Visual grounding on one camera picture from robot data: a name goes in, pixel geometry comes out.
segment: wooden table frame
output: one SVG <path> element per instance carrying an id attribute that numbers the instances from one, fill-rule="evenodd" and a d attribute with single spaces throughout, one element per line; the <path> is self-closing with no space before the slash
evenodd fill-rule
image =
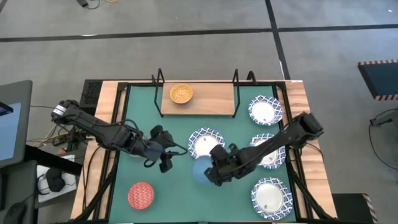
<path id="1" fill-rule="evenodd" d="M 251 83 L 255 80 L 240 80 L 239 83 Z M 166 82 L 209 82 L 209 83 L 231 83 L 231 80 L 170 80 Z M 258 83 L 282 83 L 282 86 L 285 86 L 285 92 L 287 96 L 283 97 L 282 88 L 277 89 L 277 96 L 282 104 L 284 117 L 283 123 L 286 124 L 288 119 L 298 114 L 304 112 L 309 113 L 310 108 L 308 105 L 307 96 L 305 94 L 304 85 L 302 81 L 280 81 L 280 80 L 261 80 L 257 81 Z M 99 119 L 102 119 L 107 122 L 115 122 L 122 120 L 124 108 L 127 105 L 125 102 L 126 95 L 128 94 L 129 88 L 126 89 L 128 84 L 137 84 L 137 85 L 153 85 L 152 80 L 110 80 L 103 81 L 101 91 L 99 94 L 98 104 L 95 116 Z M 289 101 L 289 106 L 285 107 L 285 100 Z M 290 113 L 288 116 L 286 108 L 290 108 Z M 311 144 L 319 147 L 318 141 L 312 141 Z M 95 149 L 97 148 L 97 143 L 95 141 L 91 141 L 88 144 L 85 156 L 84 169 L 85 173 L 87 173 L 87 166 L 91 156 L 93 155 Z M 88 185 L 86 190 L 86 199 L 87 203 L 91 201 L 93 196 L 98 190 L 98 186 L 100 184 L 100 177 L 104 179 L 106 175 L 111 170 L 111 167 L 114 163 L 115 152 L 106 152 L 105 150 L 99 150 L 92 159 L 91 168 L 90 168 L 90 176 L 87 177 Z M 290 157 L 295 158 L 297 154 L 293 151 L 290 151 Z M 328 179 L 326 176 L 325 167 L 323 165 L 322 155 L 312 147 L 304 147 L 301 159 L 299 162 L 292 162 L 294 168 L 298 173 L 300 173 L 300 166 L 303 170 L 303 174 L 305 176 L 305 182 L 307 185 L 307 189 L 311 192 L 313 197 L 317 200 L 317 202 L 323 207 L 323 209 L 331 216 L 336 217 L 336 210 L 333 203 L 333 199 L 331 197 L 330 187 L 328 184 Z M 107 167 L 107 172 L 102 172 L 103 167 Z M 79 183 L 83 183 L 82 181 L 83 175 L 80 176 Z M 295 195 L 298 201 L 298 208 L 300 209 L 300 217 L 302 218 L 311 218 L 312 211 L 308 211 L 306 209 L 304 198 L 301 194 L 301 191 L 295 186 L 295 189 L 292 187 L 292 191 L 295 191 Z M 107 218 L 109 217 L 110 210 L 107 209 L 108 200 L 111 198 L 111 194 L 109 194 L 109 187 L 104 193 L 101 204 L 95 210 L 95 218 Z M 83 206 L 83 184 L 78 185 L 78 189 L 76 192 L 75 203 L 73 205 L 73 210 L 71 214 L 71 218 L 75 218 L 79 216 L 82 211 Z"/>

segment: red patterned bowl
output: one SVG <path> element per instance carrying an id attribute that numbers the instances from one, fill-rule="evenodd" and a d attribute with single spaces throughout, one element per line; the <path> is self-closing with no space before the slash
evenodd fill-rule
<path id="1" fill-rule="evenodd" d="M 154 201 L 155 192 L 151 184 L 137 182 L 129 190 L 127 200 L 132 208 L 143 210 Z"/>

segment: wooden board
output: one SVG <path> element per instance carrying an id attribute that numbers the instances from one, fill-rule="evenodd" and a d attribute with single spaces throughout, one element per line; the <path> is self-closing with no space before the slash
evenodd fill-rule
<path id="1" fill-rule="evenodd" d="M 280 82 L 280 80 L 265 80 L 267 82 Z M 131 80 L 131 81 L 104 81 L 101 93 L 99 95 L 98 105 L 95 116 L 107 122 L 111 122 L 114 101 L 116 99 L 116 90 L 119 82 L 129 82 L 129 83 L 150 83 L 150 80 Z M 229 80 L 171 80 L 167 83 L 195 83 L 195 82 L 225 82 L 230 83 Z M 248 80 L 241 80 L 240 82 L 251 82 Z M 289 97 L 290 108 L 292 110 L 292 116 L 297 116 L 301 112 L 310 112 L 310 107 L 308 105 L 307 95 L 304 90 L 304 85 L 302 81 L 285 81 L 287 86 L 287 94 Z M 281 91 L 278 91 L 279 98 L 282 99 Z M 121 113 L 123 111 L 123 103 L 120 103 L 118 111 L 118 120 L 121 119 Z M 284 121 L 287 120 L 286 113 L 284 111 Z M 311 142 L 312 144 L 319 146 L 318 141 Z M 90 141 L 87 150 L 84 163 L 84 169 L 87 170 L 88 162 L 91 155 L 97 148 L 97 144 L 94 141 Z M 90 176 L 88 177 L 89 183 L 87 186 L 87 201 L 93 198 L 98 190 L 99 176 L 101 174 L 101 169 L 103 165 L 104 150 L 100 149 L 93 157 L 93 162 L 91 163 Z M 113 163 L 114 157 L 111 155 L 109 158 L 110 165 Z M 336 216 L 336 210 L 331 197 L 330 187 L 328 179 L 326 176 L 325 167 L 323 165 L 323 160 L 321 154 L 312 147 L 304 147 L 303 154 L 301 157 L 303 163 L 303 169 L 305 173 L 305 178 L 307 182 L 307 188 L 317 200 L 317 202 L 324 208 L 324 210 L 331 216 Z M 71 218 L 79 216 L 82 210 L 83 203 L 83 175 L 80 176 L 80 181 L 78 184 L 78 189 L 76 192 L 75 203 L 73 205 L 73 210 Z M 301 192 L 297 189 L 297 197 L 299 200 L 300 214 L 302 217 L 306 217 L 305 205 Z M 108 190 L 105 192 L 100 209 L 99 218 L 105 217 L 106 204 L 108 202 Z"/>
<path id="2" fill-rule="evenodd" d="M 192 99 L 185 104 L 174 103 L 170 97 L 173 86 L 181 83 L 164 83 L 162 114 L 213 114 L 233 115 L 235 112 L 232 83 L 184 83 L 193 90 Z"/>

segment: blue ball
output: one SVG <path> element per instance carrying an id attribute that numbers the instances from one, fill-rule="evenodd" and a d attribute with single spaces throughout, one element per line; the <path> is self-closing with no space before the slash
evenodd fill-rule
<path id="1" fill-rule="evenodd" d="M 200 156 L 195 159 L 192 166 L 192 177 L 195 182 L 201 184 L 211 184 L 210 180 L 206 177 L 205 171 L 207 168 L 212 168 L 210 156 Z"/>

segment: computer screen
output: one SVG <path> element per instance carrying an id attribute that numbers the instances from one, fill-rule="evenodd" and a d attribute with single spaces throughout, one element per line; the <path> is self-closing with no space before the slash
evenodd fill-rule
<path id="1" fill-rule="evenodd" d="M 13 113 L 0 116 L 0 161 L 14 157 L 21 103 L 8 105 Z"/>

